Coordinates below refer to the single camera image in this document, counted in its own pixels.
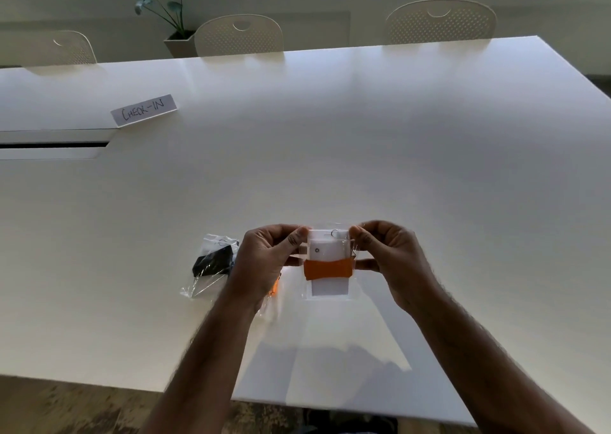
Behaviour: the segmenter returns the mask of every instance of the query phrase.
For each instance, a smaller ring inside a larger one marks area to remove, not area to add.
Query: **person's right hand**
[[[391,222],[373,220],[350,227],[350,236],[373,259],[356,261],[357,270],[373,270],[384,275],[392,297],[412,314],[423,294],[439,283],[413,232]]]

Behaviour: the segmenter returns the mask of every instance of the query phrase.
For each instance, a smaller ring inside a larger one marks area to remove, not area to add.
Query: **beige chair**
[[[384,27],[387,45],[490,39],[496,14],[468,0],[423,0],[395,9]]]
[[[96,64],[87,37],[71,30],[32,31],[15,33],[19,64],[34,66],[72,66]]]
[[[236,14],[212,19],[195,32],[198,56],[284,51],[282,29],[269,17]]]

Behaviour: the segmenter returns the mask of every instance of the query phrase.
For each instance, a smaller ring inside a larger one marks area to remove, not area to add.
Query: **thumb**
[[[384,254],[386,246],[363,227],[357,225],[351,226],[350,237],[355,239],[356,244],[362,251],[369,252],[374,259],[378,259],[380,255]]]
[[[297,249],[301,243],[305,243],[307,241],[307,234],[309,229],[307,226],[300,226],[295,231],[293,231],[289,236],[284,238],[279,245],[277,245],[274,250],[278,253],[283,260],[286,260],[288,256],[290,256],[295,249]]]

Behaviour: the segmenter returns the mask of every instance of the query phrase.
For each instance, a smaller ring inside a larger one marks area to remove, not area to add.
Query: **hand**
[[[245,300],[256,310],[280,276],[284,265],[298,266],[291,254],[307,240],[308,228],[299,225],[268,225],[246,232],[223,291],[232,300]]]
[[[356,268],[382,273],[393,299],[407,313],[414,312],[415,302],[423,293],[439,288],[414,233],[391,222],[374,220],[350,227],[350,236],[373,256],[357,260]]]

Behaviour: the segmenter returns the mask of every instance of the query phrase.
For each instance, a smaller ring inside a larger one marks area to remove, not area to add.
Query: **person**
[[[391,222],[350,228],[399,307],[420,327],[435,357],[484,433],[591,433],[537,386],[435,278],[416,236]],[[308,228],[271,225],[248,231],[235,266],[141,434],[221,431],[250,323]]]

